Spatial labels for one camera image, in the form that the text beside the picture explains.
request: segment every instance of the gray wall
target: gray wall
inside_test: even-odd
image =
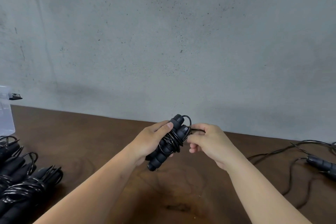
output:
[[[336,0],[0,0],[0,84],[27,106],[333,141],[335,22]]]

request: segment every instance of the brown wooden tabletop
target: brown wooden tabletop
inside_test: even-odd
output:
[[[28,223],[102,167],[144,127],[152,124],[21,106],[13,106],[12,111],[15,134],[24,146],[24,152],[39,154],[38,167],[58,165],[64,171],[64,178],[52,198],[38,206]],[[283,139],[226,134],[245,156],[290,145],[290,141]],[[336,157],[326,147],[305,145],[303,148],[336,162]],[[303,156],[305,154],[300,150],[290,149],[266,159],[257,167],[282,192],[288,186],[290,162]],[[335,223],[336,183],[317,174],[304,161],[294,167],[293,188],[286,198],[293,205],[303,201],[312,176],[316,176],[316,180],[312,184],[311,197],[300,212],[313,224]],[[146,162],[136,168],[106,223],[245,224],[250,221],[228,174],[205,154],[190,154],[186,145],[157,171],[148,171]]]

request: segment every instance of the plastic container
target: plastic container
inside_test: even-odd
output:
[[[9,98],[11,88],[0,85],[0,136],[9,136],[15,133],[13,115]]]

